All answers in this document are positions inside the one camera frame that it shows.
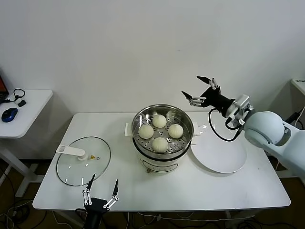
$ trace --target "white bun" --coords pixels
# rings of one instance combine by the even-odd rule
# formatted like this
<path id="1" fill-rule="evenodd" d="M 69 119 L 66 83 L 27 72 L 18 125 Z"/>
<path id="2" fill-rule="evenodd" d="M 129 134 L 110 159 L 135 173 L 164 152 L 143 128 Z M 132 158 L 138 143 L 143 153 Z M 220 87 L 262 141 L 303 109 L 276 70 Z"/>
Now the white bun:
<path id="1" fill-rule="evenodd" d="M 150 125 L 142 125 L 139 129 L 139 136 L 148 139 L 153 136 L 153 128 Z"/>
<path id="2" fill-rule="evenodd" d="M 167 141 L 162 138 L 158 137 L 152 141 L 152 149 L 156 152 L 164 153 L 168 148 Z"/>
<path id="3" fill-rule="evenodd" d="M 161 114 L 154 115 L 152 124 L 157 128 L 163 128 L 166 125 L 166 118 Z"/>
<path id="4" fill-rule="evenodd" d="M 168 134 L 172 138 L 181 138 L 183 135 L 183 128 L 179 124 L 173 124 L 168 128 Z"/>

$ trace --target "lid handle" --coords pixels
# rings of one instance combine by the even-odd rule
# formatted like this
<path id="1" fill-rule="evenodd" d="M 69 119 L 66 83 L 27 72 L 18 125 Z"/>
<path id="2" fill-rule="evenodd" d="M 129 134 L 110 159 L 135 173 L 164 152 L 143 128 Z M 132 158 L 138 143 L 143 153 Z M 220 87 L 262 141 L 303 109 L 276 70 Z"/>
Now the lid handle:
<path id="1" fill-rule="evenodd" d="M 77 156 L 80 161 L 84 161 L 88 158 L 88 155 L 83 149 L 74 148 L 71 146 L 59 145 L 57 147 L 56 153 L 74 155 Z"/>

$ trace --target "blue mouse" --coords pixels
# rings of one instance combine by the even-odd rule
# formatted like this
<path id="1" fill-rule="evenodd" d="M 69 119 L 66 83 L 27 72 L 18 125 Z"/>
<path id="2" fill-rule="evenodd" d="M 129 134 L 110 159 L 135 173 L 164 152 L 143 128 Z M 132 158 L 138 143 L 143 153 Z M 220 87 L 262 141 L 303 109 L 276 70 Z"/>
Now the blue mouse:
<path id="1" fill-rule="evenodd" d="M 7 109 L 2 114 L 2 117 L 1 117 L 2 121 L 4 121 L 5 123 L 13 121 L 15 116 L 16 116 L 16 114 L 17 114 L 17 112 L 18 112 L 17 108 Z"/>

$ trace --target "glass lid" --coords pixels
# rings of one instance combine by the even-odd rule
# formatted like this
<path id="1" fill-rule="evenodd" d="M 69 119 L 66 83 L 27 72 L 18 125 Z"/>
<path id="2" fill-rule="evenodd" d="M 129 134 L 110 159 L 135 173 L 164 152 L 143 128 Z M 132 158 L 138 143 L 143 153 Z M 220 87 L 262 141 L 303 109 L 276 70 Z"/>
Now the glass lid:
<path id="1" fill-rule="evenodd" d="M 56 171 L 63 183 L 71 186 L 86 185 L 94 173 L 94 180 L 96 180 L 108 167 L 111 151 L 103 139 L 83 137 L 69 146 L 85 150 L 88 158 L 81 161 L 77 156 L 61 154 L 57 161 Z"/>

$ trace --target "white table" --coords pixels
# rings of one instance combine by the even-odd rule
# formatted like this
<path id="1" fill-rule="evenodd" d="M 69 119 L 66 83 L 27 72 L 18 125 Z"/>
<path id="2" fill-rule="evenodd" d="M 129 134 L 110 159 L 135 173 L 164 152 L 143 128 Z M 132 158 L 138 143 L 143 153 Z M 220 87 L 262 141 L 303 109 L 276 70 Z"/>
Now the white table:
<path id="1" fill-rule="evenodd" d="M 18 108 L 18 113 L 13 121 L 9 123 L 4 123 L 0 121 L 0 138 L 23 137 L 53 95 L 53 92 L 51 90 L 25 90 L 25 93 L 26 94 L 24 96 L 24 100 L 27 102 L 27 104 L 23 107 L 19 108 L 14 102 L 0 105 L 0 115 L 2 115 L 2 113 L 9 108 Z M 10 92 L 8 98 L 14 100 L 14 95 L 12 94 L 12 92 Z M 9 166 L 5 170 L 6 174 L 8 174 L 11 167 L 13 167 L 22 175 L 24 175 L 24 179 L 16 192 L 16 197 L 23 196 L 29 183 L 42 182 L 44 176 L 38 176 L 34 173 L 38 164 L 33 164 L 30 168 L 26 167 L 1 142 L 0 157 L 9 164 Z M 2 175 L 2 177 L 0 178 L 0 185 L 2 184 L 4 179 L 5 176 Z"/>
<path id="2" fill-rule="evenodd" d="M 112 151 L 109 167 L 94 181 L 91 196 L 109 199 L 119 179 L 120 200 L 111 211 L 202 211 L 262 209 L 290 205 L 290 199 L 263 150 L 243 141 L 248 157 L 245 166 L 233 174 L 218 174 L 204 168 L 191 150 L 173 172 L 146 173 L 131 140 L 124 136 L 125 123 L 134 113 L 76 114 L 61 142 L 68 145 L 85 136 L 103 138 Z M 208 123 L 207 113 L 188 113 L 198 125 Z M 213 123 L 223 124 L 219 115 Z M 55 154 L 34 199 L 33 206 L 43 210 L 83 208 L 83 187 L 61 182 L 56 173 L 59 154 Z"/>

